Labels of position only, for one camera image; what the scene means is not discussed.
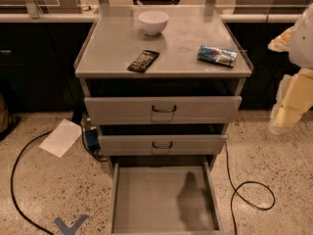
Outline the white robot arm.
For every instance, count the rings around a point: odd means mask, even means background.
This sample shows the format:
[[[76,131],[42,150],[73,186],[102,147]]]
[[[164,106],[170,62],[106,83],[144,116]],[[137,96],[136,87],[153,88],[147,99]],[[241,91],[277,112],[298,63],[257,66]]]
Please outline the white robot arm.
[[[268,45],[270,50],[288,52],[292,64],[300,67],[295,75],[284,75],[270,115],[269,130],[277,135],[291,130],[313,107],[313,4]]]

